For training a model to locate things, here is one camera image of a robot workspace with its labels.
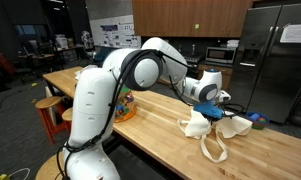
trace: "blue object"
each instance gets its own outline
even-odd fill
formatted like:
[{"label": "blue object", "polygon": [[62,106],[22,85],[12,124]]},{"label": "blue object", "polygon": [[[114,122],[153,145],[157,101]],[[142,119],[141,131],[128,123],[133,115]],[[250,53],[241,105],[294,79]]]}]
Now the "blue object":
[{"label": "blue object", "polygon": [[258,113],[258,112],[247,112],[246,116],[250,121],[257,122],[258,118],[253,119],[255,114],[257,114],[259,116],[258,118],[260,118],[260,117],[264,118],[266,120],[265,123],[269,123],[270,118],[268,116],[266,116],[264,114],[261,114],[261,113]]},{"label": "blue object", "polygon": [[111,52],[111,48],[109,47],[101,47],[99,53],[94,55],[93,60],[95,62],[102,62],[106,59],[108,54]]},{"label": "blue object", "polygon": [[252,115],[250,116],[250,119],[253,120],[253,121],[256,121],[259,117],[260,117],[259,114],[254,113],[254,114],[252,114]]},{"label": "blue object", "polygon": [[202,104],[194,105],[193,110],[200,112],[201,114],[221,119],[223,111],[213,105],[213,101],[208,101]]}]

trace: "white tote bag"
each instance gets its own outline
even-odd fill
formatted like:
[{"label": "white tote bag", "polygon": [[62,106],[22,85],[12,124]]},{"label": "white tote bag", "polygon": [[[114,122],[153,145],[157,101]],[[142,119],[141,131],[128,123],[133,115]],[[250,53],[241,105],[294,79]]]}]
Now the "white tote bag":
[{"label": "white tote bag", "polygon": [[[177,125],[181,129],[181,131],[184,132],[186,137],[191,137],[195,139],[200,139],[201,137],[200,146],[203,154],[212,162],[218,163],[224,161],[228,157],[227,146],[219,138],[218,133],[220,132],[224,138],[232,138],[237,134],[247,135],[251,129],[252,122],[239,116],[234,116],[232,118],[222,118],[221,120],[214,122],[212,125],[210,125],[210,122],[206,118],[204,118],[201,113],[192,109],[191,119],[178,119]],[[218,159],[214,159],[211,156],[204,141],[207,135],[210,134],[211,129],[215,129],[217,143],[222,149],[222,153],[220,154]]]}]

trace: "microwave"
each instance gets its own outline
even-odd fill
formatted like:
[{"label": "microwave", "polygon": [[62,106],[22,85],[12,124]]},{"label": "microwave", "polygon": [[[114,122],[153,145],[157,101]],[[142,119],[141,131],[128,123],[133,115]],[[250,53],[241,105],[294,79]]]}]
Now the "microwave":
[{"label": "microwave", "polygon": [[208,47],[206,61],[224,64],[233,64],[236,55],[234,47]]}]

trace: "ceiling light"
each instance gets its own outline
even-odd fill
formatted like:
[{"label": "ceiling light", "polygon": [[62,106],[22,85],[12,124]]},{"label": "ceiling light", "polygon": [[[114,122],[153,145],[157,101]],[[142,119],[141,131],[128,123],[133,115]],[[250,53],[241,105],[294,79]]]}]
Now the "ceiling light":
[{"label": "ceiling light", "polygon": [[47,1],[57,2],[57,3],[63,3],[63,1],[58,1],[58,0],[47,0]]}]

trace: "stainless steel refrigerator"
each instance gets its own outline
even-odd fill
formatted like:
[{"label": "stainless steel refrigerator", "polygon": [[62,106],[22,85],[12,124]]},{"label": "stainless steel refrigerator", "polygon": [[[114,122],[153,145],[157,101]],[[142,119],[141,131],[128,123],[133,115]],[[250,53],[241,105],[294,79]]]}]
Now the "stainless steel refrigerator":
[{"label": "stainless steel refrigerator", "polygon": [[301,88],[301,4],[249,9],[234,62],[231,102],[284,123]]}]

